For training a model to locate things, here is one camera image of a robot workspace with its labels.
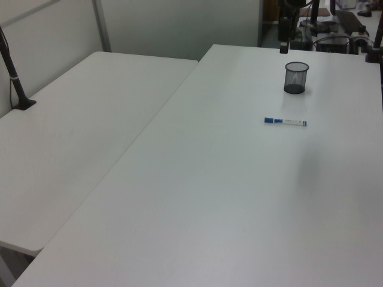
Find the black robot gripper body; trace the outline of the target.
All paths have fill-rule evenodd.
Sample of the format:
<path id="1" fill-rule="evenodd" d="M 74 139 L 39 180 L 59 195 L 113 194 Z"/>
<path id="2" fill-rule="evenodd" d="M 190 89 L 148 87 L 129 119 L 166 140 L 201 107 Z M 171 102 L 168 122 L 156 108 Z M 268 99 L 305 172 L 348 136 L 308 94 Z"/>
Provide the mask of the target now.
<path id="1" fill-rule="evenodd" d="M 289 42 L 291 29 L 291 18 L 280 17 L 278 22 L 278 40 L 280 42 Z"/>

